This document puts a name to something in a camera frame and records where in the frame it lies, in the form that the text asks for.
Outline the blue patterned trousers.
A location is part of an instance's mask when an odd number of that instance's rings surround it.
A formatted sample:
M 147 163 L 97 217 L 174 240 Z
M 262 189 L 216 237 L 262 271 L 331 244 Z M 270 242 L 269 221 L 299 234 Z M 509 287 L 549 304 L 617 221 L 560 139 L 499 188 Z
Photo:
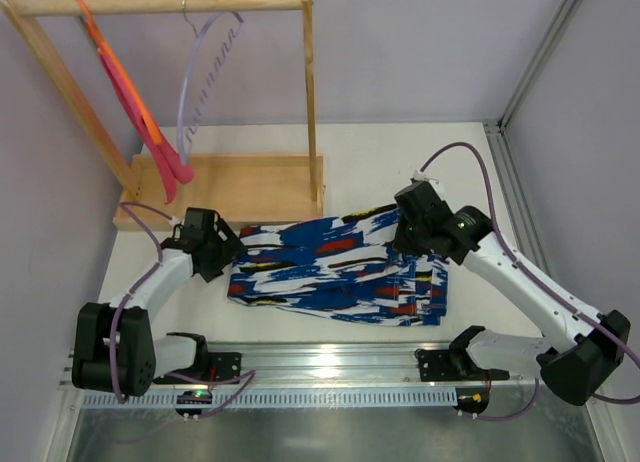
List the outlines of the blue patterned trousers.
M 227 296 L 344 322 L 437 326 L 448 309 L 449 267 L 435 255 L 397 252 L 390 204 L 284 225 L 249 225 L 247 252 L 233 262 Z

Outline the lilac plastic hanger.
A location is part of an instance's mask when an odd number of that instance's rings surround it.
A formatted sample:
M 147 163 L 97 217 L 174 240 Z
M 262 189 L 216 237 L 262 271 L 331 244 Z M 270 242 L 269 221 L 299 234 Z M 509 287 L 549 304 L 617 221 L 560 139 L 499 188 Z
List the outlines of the lilac plastic hanger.
M 181 80 L 176 115 L 176 150 L 183 166 L 189 163 L 194 138 L 245 25 L 239 12 L 226 11 L 215 12 L 197 26 L 187 14 L 187 2 L 181 0 L 181 14 L 192 29 L 194 41 Z

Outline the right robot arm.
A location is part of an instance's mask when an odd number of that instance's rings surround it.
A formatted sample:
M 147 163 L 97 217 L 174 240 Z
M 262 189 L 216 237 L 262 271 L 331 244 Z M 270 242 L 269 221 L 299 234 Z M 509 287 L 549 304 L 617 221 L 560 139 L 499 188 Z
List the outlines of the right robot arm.
M 472 205 L 452 210 L 428 180 L 413 181 L 394 199 L 396 250 L 439 256 L 474 274 L 530 325 L 525 331 L 468 327 L 449 344 L 458 372 L 536 378 L 564 402 L 581 406 L 625 359 L 638 359 L 628 346 L 626 316 L 602 312 L 563 289 L 506 240 L 491 216 Z

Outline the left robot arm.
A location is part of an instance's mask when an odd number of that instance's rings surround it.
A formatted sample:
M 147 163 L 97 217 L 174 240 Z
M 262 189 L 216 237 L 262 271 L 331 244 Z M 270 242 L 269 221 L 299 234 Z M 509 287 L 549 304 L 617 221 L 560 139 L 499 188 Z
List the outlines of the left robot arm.
M 111 393 L 120 403 L 144 395 L 160 378 L 207 383 L 213 365 L 204 336 L 169 332 L 154 337 L 152 322 L 193 278 L 209 283 L 247 251 L 213 209 L 189 207 L 165 240 L 153 237 L 156 258 L 121 295 L 89 302 L 76 322 L 71 382 Z

